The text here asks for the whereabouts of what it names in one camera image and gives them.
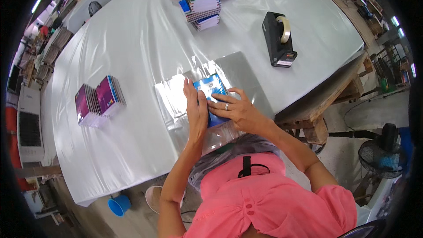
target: blue plastic cup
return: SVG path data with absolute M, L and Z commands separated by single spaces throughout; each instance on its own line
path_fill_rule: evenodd
M 123 217 L 125 212 L 131 207 L 130 199 L 125 195 L 111 198 L 107 203 L 110 210 L 118 217 Z

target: black tape dispenser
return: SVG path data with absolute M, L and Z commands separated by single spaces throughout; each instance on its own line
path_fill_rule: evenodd
M 262 28 L 272 66 L 291 67 L 297 52 L 292 50 L 289 20 L 283 14 L 268 12 Z

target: black cable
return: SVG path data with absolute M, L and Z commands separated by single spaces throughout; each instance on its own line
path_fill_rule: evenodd
M 370 103 L 370 102 L 371 102 L 371 101 L 373 101 L 373 100 L 378 100 L 378 99 L 382 99 L 382 98 L 387 98 L 387 97 L 389 97 L 389 96 L 392 96 L 392 95 L 395 95 L 395 94 L 398 94 L 398 93 L 404 92 L 404 91 L 406 91 L 406 90 L 408 90 L 408 88 L 404 88 L 404 89 L 402 89 L 402 90 L 399 90 L 398 92 L 393 92 L 393 93 L 390 93 L 390 94 L 388 94 L 388 95 L 384 95 L 384 96 L 382 96 L 382 97 L 380 97 L 380 98 L 375 98 L 375 99 L 373 99 L 374 97 L 377 97 L 377 96 L 378 96 L 378 95 L 376 95 L 376 96 L 373 96 L 373 97 L 371 97 L 371 98 L 369 98 L 369 99 L 364 100 L 363 102 L 358 103 L 358 104 L 357 104 L 357 105 L 355 105 L 354 107 L 352 107 L 352 108 L 350 108 L 349 110 L 347 110 L 347 111 L 346 111 L 346 113 L 344 114 L 344 116 L 343 116 L 343 120 L 344 120 L 345 125 L 346 125 L 348 128 L 352 129 L 352 131 L 355 131 L 355 129 L 351 128 L 350 126 L 348 126 L 348 124 L 346 124 L 346 121 L 345 121 L 345 116 L 346 116 L 346 114 L 347 114 L 348 112 L 350 112 L 350 110 L 352 110 L 353 108 L 357 107 L 358 105 L 361 105 L 361 104 L 363 104 L 363 103 L 365 103 L 365 102 L 367 102 L 367 101 Z
M 188 210 L 188 211 L 185 211 L 185 212 L 181 212 L 181 216 L 182 216 L 182 214 L 185 214 L 185 213 L 188 213 L 188 212 L 197 212 L 197 210 Z M 182 220 L 182 222 L 192 223 L 192 221 L 184 221 L 184 220 Z

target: tape roll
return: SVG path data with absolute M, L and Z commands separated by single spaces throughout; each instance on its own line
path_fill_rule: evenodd
M 289 20 L 283 16 L 276 18 L 278 23 L 282 22 L 283 24 L 283 34 L 280 36 L 280 43 L 284 44 L 288 41 L 289 36 L 291 35 L 291 26 L 289 25 Z

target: sticker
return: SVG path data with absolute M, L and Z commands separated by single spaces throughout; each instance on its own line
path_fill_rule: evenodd
M 279 60 L 276 64 L 277 65 L 292 65 L 292 62 L 291 61 Z

